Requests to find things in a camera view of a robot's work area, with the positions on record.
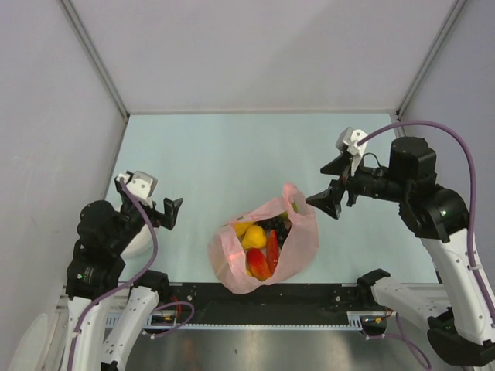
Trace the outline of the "yellow fake mango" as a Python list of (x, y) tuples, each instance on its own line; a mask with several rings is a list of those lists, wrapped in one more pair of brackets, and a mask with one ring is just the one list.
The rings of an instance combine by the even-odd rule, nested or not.
[(234, 231), (236, 233), (237, 237), (242, 237), (245, 235), (246, 231), (248, 230), (249, 227), (254, 225), (254, 221), (248, 221), (248, 222), (237, 222), (234, 224)]

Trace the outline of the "pink plastic bag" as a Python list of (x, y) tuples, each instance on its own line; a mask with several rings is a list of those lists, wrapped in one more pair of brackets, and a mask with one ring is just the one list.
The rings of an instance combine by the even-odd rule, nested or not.
[[(288, 214), (290, 231), (282, 244), (281, 256), (271, 277), (261, 281), (248, 267), (248, 252), (241, 246), (241, 238), (234, 225), (258, 222)], [(222, 225), (208, 246), (208, 257), (216, 278), (234, 294), (247, 294), (261, 286), (281, 283), (302, 272), (312, 262), (319, 249), (319, 235), (315, 210), (306, 204), (305, 195), (292, 183), (283, 185), (282, 196), (257, 209), (239, 214)]]

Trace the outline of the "fake watermelon slice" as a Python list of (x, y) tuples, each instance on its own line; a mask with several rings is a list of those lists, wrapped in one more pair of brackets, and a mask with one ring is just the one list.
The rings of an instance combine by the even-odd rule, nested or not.
[(278, 259), (280, 254), (280, 249), (278, 245), (278, 236), (274, 230), (271, 230), (267, 237), (266, 244), (266, 260), (268, 264), (268, 269), (271, 274), (275, 272), (278, 265)]

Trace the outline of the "red fake mango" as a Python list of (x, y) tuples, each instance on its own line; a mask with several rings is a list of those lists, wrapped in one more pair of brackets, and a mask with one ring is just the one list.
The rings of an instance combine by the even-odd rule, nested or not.
[(247, 268), (251, 275), (259, 281), (266, 281), (271, 277), (271, 271), (265, 255), (257, 249), (250, 249), (246, 253)]

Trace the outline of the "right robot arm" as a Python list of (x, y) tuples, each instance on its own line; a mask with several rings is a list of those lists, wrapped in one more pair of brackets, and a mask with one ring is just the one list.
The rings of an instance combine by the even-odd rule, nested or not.
[(463, 198), (436, 182), (436, 153), (423, 138), (396, 138), (388, 166), (364, 166), (365, 133), (352, 130), (336, 142), (340, 155), (321, 168), (333, 180), (327, 190), (306, 202), (334, 219), (347, 194), (348, 206), (358, 196), (397, 203), (398, 215), (428, 251), (449, 299), (438, 305), (394, 280), (382, 270), (357, 280), (357, 302), (366, 310), (379, 305), (425, 331), (428, 342), (452, 366), (485, 366), (494, 361), (494, 321), (475, 279), (481, 272), (469, 260), (469, 212)]

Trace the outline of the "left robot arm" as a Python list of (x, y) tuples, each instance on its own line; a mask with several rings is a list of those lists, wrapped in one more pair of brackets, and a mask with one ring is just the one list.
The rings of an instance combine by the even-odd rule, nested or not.
[(145, 320), (156, 309), (170, 306), (166, 274), (146, 264), (121, 283), (124, 251), (142, 230), (158, 244), (155, 228), (172, 230), (182, 199), (155, 203), (128, 189), (120, 191), (122, 206), (108, 201), (87, 204), (80, 213), (78, 240), (67, 268), (68, 321), (64, 354), (58, 370), (123, 370)]

